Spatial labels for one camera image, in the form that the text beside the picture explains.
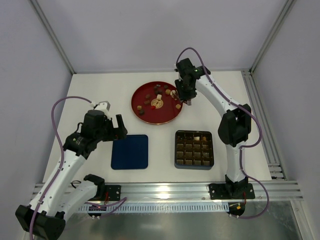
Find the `white wall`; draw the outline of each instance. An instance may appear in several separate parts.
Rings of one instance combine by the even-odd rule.
[[[27,0],[0,6],[0,239],[13,240],[22,233],[15,211],[48,162],[51,106],[67,95],[71,74]]]
[[[284,167],[320,229],[320,1],[297,1],[254,76]]]
[[[186,47],[249,68],[285,1],[38,0],[78,73],[171,71]]]

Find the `grid compartment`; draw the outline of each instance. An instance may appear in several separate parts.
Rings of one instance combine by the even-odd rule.
[[[211,169],[214,165],[212,134],[208,131],[177,131],[174,165],[180,169]]]

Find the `blue mat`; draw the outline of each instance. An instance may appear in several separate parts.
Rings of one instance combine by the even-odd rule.
[[[146,169],[148,167],[148,136],[127,135],[113,142],[111,168],[113,170]]]

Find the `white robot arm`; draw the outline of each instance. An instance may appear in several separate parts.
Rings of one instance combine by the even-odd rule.
[[[127,136],[121,115],[116,115],[118,127],[109,115],[110,104],[100,102],[85,116],[80,132],[68,136],[63,145],[63,157],[48,180],[28,206],[20,205],[15,215],[22,228],[46,240],[56,240],[70,216],[90,199],[101,199],[106,193],[105,180],[89,174],[70,194],[64,193],[79,168],[97,148],[99,142],[115,141]]]
[[[245,154],[244,149],[240,150],[240,146],[246,145],[248,140],[251,132],[251,117],[236,105],[248,112],[251,112],[250,106],[240,105],[232,99],[216,83],[207,68],[208,76],[203,66],[195,67],[189,58],[177,62],[176,71],[179,73],[179,79],[175,80],[175,86],[181,102],[191,105],[191,99],[195,98],[196,91],[199,91],[219,112],[222,120],[218,128],[218,135],[225,143],[227,153],[226,184],[223,186],[227,194],[223,197],[242,199],[243,193],[249,189],[249,184],[240,166],[240,154],[242,152],[243,159]]]
[[[229,99],[232,99],[213,79],[212,75],[209,75],[212,82],[220,89],[221,92],[224,93]],[[230,105],[218,92],[215,88],[211,86],[211,83],[208,81],[206,75],[202,75],[195,82],[195,89],[202,93],[209,102],[217,109],[221,118],[228,111],[236,110],[237,108],[233,105]],[[226,156],[227,156],[227,171],[226,176],[232,182],[239,182],[245,179],[245,175],[240,170],[240,162],[239,162],[239,154],[240,154],[240,145],[245,145],[246,142],[238,143],[235,147],[231,145],[226,145]],[[245,151],[242,150],[242,157],[244,158]]]

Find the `round red plate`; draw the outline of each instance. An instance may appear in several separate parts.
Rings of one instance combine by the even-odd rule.
[[[150,94],[150,102],[153,99],[157,98],[157,95],[155,94],[154,87],[156,85],[160,85],[158,89],[162,90],[162,98],[163,106],[161,108],[152,109],[151,104],[145,105],[146,95]],[[168,86],[168,89],[176,90],[174,86],[167,82],[163,81],[152,81],[148,82],[142,86],[140,86],[133,94],[131,99],[131,107],[134,112],[134,114],[148,124],[166,124],[173,119],[175,119],[176,116],[181,112],[181,109],[183,107],[183,104],[177,99],[171,97],[171,95],[166,94],[166,90],[164,88],[164,85]],[[180,104],[181,108],[177,109],[176,105]],[[139,115],[139,110],[137,109],[137,106],[141,106],[144,110],[143,115]]]

